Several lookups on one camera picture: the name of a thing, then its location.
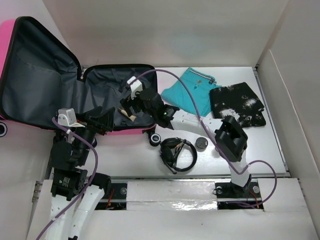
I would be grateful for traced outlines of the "wooden brush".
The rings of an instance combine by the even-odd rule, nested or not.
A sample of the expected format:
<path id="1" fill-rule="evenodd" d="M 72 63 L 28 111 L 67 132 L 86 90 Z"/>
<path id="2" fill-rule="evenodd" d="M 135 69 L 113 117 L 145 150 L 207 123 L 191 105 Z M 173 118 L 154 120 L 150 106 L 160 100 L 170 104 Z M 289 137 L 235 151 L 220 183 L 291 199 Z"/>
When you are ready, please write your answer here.
<path id="1" fill-rule="evenodd" d="M 122 108 L 118 108 L 118 112 L 121 113 L 126 118 L 130 119 L 132 122 L 134 122 L 137 118 L 135 115 L 129 115 L 127 111 Z"/>

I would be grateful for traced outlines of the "black headphones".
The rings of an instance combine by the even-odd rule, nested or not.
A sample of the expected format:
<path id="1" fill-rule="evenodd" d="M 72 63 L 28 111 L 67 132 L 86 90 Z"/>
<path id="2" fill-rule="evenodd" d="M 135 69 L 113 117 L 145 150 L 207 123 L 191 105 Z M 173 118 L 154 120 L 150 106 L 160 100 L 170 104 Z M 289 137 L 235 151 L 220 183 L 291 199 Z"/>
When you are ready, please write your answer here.
<path id="1" fill-rule="evenodd" d="M 185 146 L 190 149 L 192 162 L 185 168 L 179 168 L 177 167 L 178 158 Z M 163 164 L 174 175 L 176 175 L 177 173 L 185 173 L 190 171 L 196 165 L 198 153 L 195 146 L 190 141 L 178 137 L 171 137 L 166 138 L 160 143 L 160 158 Z"/>

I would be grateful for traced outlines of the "turquoise shorts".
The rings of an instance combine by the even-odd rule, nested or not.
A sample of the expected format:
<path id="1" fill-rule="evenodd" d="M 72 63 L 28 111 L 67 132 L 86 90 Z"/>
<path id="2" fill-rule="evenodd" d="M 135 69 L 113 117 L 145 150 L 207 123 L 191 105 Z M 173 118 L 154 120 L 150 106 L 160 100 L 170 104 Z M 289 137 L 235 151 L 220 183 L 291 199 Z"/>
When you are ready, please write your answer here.
<path id="1" fill-rule="evenodd" d="M 220 86 L 213 76 L 189 67 L 176 83 L 162 91 L 161 97 L 167 103 L 196 115 L 193 103 L 200 116 L 205 117 L 211 111 L 210 91 Z"/>

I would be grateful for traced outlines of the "round black tin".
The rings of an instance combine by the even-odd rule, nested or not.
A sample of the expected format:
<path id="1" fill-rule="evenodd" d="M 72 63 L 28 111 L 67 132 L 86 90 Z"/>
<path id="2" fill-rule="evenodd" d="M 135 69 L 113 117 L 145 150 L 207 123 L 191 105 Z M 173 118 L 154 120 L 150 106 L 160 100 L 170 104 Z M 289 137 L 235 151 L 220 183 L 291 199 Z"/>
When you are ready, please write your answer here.
<path id="1" fill-rule="evenodd" d="M 196 139 L 195 148 L 203 152 L 208 147 L 208 144 L 209 144 L 208 140 L 205 137 L 201 136 Z"/>

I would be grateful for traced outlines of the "black white tie-dye shirt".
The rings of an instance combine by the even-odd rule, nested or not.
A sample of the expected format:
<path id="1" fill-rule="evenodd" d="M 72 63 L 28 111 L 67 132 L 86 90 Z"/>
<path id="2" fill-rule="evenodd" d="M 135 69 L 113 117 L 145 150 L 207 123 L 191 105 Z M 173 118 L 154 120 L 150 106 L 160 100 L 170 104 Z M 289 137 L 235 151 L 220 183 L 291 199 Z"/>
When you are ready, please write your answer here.
<path id="1" fill-rule="evenodd" d="M 216 119 L 235 118 L 242 128 L 264 127 L 264 104 L 246 82 L 217 87 L 209 92 L 211 111 Z"/>

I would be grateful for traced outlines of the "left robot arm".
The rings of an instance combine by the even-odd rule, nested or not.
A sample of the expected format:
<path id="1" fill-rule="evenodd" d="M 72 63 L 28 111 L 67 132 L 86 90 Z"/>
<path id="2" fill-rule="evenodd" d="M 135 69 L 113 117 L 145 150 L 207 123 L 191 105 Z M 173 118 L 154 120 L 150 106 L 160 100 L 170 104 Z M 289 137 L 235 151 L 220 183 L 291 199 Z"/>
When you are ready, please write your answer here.
<path id="1" fill-rule="evenodd" d="M 50 151 L 53 169 L 50 221 L 37 236 L 46 240 L 79 240 L 96 206 L 111 194 L 111 178 L 98 173 L 97 134 L 114 128 L 115 108 L 101 106 L 76 114 L 61 108 L 53 124 L 66 133 L 67 141 L 56 141 Z"/>

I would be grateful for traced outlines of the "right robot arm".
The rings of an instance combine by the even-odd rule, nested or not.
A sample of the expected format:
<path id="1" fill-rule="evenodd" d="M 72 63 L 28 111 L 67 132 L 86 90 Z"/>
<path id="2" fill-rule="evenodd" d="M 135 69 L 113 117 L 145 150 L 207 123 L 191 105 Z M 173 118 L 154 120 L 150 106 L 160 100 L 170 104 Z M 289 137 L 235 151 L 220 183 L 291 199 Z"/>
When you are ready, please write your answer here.
<path id="1" fill-rule="evenodd" d="M 221 120 L 218 129 L 210 129 L 211 121 L 194 114 L 183 116 L 183 110 L 164 103 L 160 94 L 152 88 L 134 90 L 120 104 L 130 115 L 132 112 L 150 115 L 154 123 L 162 128 L 187 131 L 212 140 L 216 151 L 229 165 L 232 193 L 242 197 L 249 191 L 252 176 L 246 162 L 248 136 L 234 117 L 228 116 Z"/>

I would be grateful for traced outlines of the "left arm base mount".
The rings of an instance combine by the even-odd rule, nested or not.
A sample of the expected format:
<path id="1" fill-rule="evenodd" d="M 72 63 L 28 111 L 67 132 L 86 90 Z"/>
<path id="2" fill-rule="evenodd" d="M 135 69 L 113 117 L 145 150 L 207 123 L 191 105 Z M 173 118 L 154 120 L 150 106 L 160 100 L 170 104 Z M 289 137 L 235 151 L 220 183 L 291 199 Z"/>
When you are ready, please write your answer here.
<path id="1" fill-rule="evenodd" d="M 105 195 L 95 207 L 95 210 L 121 211 L 127 209 L 127 186 L 123 183 L 112 183 L 109 194 Z"/>

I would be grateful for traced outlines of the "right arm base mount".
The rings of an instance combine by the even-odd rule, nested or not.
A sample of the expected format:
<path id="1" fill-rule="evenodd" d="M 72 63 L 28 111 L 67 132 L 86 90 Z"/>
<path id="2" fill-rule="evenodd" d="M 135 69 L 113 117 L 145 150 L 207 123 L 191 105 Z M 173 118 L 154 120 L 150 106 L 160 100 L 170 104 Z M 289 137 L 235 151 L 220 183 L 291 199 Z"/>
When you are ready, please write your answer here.
<path id="1" fill-rule="evenodd" d="M 217 198 L 219 210 L 247 209 L 255 204 L 255 209 L 264 209 L 257 181 L 251 182 L 247 188 L 241 188 L 231 182 L 216 182 L 212 193 Z"/>

